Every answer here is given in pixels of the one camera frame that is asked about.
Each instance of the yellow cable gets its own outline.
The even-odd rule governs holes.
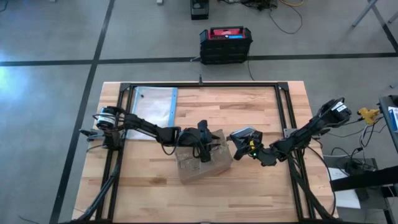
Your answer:
[[[288,5],[288,6],[293,6],[293,7],[301,6],[301,5],[304,3],[304,0],[301,0],[301,2],[298,3],[298,4],[288,3],[288,2],[285,2],[285,1],[283,1],[283,0],[280,0],[280,1],[281,1],[281,3],[283,3],[283,4],[286,4],[286,5]]]

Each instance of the table leg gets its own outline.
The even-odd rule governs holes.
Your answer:
[[[369,10],[371,10],[371,8],[375,5],[376,2],[377,0],[372,0],[371,2],[369,2],[369,4],[361,12],[361,14],[355,19],[355,21],[353,22],[353,26],[357,26],[359,22],[361,22],[363,17],[365,17],[365,15],[369,12]]]
[[[388,20],[389,23],[394,22],[395,19],[398,17],[398,11]]]

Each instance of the cardboard box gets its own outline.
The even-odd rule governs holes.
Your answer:
[[[221,144],[211,151],[211,161],[200,162],[200,159],[192,156],[192,147],[178,147],[175,150],[177,158],[178,175],[181,183],[187,184],[194,180],[216,175],[231,167],[232,156],[224,137],[223,130],[212,132],[220,139],[214,140],[212,144]]]

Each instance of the black floor line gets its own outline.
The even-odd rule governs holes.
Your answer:
[[[345,59],[345,58],[385,58],[398,57],[398,53],[362,53],[362,54],[310,54],[310,55],[253,55],[249,60],[315,60],[315,59]],[[116,65],[129,63],[170,63],[191,62],[195,57],[164,57],[164,58],[121,58],[97,60],[54,60],[54,61],[21,61],[0,62],[0,67],[41,66],[41,65]]]
[[[71,138],[70,144],[69,144],[67,158],[65,160],[65,165],[64,165],[63,171],[62,171],[61,181],[58,186],[57,196],[55,198],[53,210],[52,210],[51,217],[50,217],[50,223],[58,223],[58,220],[60,217],[63,199],[65,197],[65,192],[67,190],[70,172],[72,169],[73,160],[75,158],[75,153],[76,153],[76,147],[77,147],[78,140],[79,140],[79,135],[80,135],[79,129],[81,128],[81,126],[83,124],[83,119],[85,116],[87,102],[88,102],[88,97],[90,96],[91,86],[93,85],[95,71],[98,66],[98,60],[100,59],[101,51],[102,51],[102,48],[104,45],[105,35],[106,35],[106,31],[108,30],[109,20],[112,15],[114,2],[115,2],[115,0],[109,1],[108,10],[106,11],[101,34],[99,35],[98,43],[97,43],[97,46],[95,49],[93,63],[91,64],[91,68],[90,68],[90,72],[87,77],[85,89],[83,91],[83,96],[81,97],[79,111],[78,111],[77,118],[75,121],[75,127],[73,128],[73,133],[72,133],[72,138]]]
[[[380,15],[379,10],[377,9],[376,6],[374,6],[372,8],[374,14],[376,15],[380,25],[382,26],[384,32],[387,35],[388,40],[390,40],[390,43],[392,44],[392,47],[394,48],[394,50],[398,53],[398,43],[396,41],[396,39],[394,38],[394,36],[392,35],[390,29],[388,28],[386,22],[384,21],[383,17]]]
[[[0,62],[0,66],[42,66],[42,65],[91,65],[92,60],[43,60],[43,61],[15,61]]]

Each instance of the blue label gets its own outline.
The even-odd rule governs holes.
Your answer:
[[[243,38],[243,35],[231,35],[229,36],[230,39],[240,39]]]

